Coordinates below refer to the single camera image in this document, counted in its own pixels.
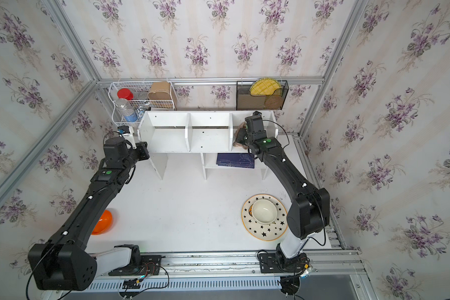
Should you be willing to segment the brown striped cloth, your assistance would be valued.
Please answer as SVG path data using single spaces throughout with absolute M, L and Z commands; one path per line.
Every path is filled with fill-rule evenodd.
M 247 129 L 246 129 L 246 123 L 242 122 L 237 130 L 234 133 L 234 147 L 241 147 L 244 150 L 248 150 L 248 146 L 246 145 L 246 138 L 247 138 Z

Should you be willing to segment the white wooden bookshelf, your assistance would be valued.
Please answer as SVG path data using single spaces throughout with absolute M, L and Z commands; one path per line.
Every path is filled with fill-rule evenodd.
M 219 168 L 219 153 L 246 153 L 233 146 L 235 132 L 252 111 L 150 111 L 137 128 L 137 138 L 147 143 L 152 167 L 163 179 L 170 154 L 199 154 L 202 174 Z

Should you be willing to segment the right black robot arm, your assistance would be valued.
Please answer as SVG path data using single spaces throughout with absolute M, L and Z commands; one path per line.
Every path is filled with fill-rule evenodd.
M 265 164 L 285 188 L 291 207 L 286 220 L 292 236 L 286 237 L 276 250 L 278 261 L 288 263 L 296 259 L 313 235 L 325 232 L 330 224 L 330 194 L 308 181 L 286 156 L 285 149 L 275 137 L 269 137 L 265 120 L 259 111 L 244 119 L 236 142 Z

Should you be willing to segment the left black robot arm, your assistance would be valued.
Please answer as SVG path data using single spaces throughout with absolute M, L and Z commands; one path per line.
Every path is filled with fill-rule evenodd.
M 30 279 L 39 290 L 84 291 L 99 275 L 139 266 L 136 245 L 119 245 L 96 254 L 87 253 L 86 248 L 106 208 L 133 177 L 137 162 L 149 159 L 147 147 L 146 142 L 133 144 L 122 136 L 105 142 L 105 157 L 82 201 L 47 242 L 34 244 L 27 254 Z

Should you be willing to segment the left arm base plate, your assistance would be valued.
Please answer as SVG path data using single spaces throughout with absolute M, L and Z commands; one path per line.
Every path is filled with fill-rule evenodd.
M 142 255 L 140 262 L 131 262 L 125 267 L 110 271 L 108 276 L 156 276 L 161 269 L 161 255 Z

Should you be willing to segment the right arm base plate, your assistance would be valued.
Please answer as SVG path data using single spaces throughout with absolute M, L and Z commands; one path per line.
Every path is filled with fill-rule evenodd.
M 288 259 L 276 251 L 260 250 L 256 254 L 259 269 L 262 274 L 302 274 L 310 267 L 310 258 L 305 253 L 299 253 L 295 258 Z

